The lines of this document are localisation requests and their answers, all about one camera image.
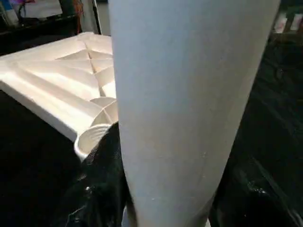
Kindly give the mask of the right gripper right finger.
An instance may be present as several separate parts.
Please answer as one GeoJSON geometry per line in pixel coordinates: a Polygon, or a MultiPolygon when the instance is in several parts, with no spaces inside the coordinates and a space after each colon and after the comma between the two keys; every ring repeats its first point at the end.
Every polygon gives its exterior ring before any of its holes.
{"type": "Polygon", "coordinates": [[[303,180],[252,156],[229,158],[210,211],[213,227],[301,227],[303,180]]]}

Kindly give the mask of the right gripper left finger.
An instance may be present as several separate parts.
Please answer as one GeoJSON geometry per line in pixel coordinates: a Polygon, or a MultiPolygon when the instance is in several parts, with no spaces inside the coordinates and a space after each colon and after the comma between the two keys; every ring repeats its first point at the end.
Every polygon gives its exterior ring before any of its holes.
{"type": "Polygon", "coordinates": [[[120,227],[129,198],[119,124],[106,131],[61,198],[53,227],[120,227]]]}

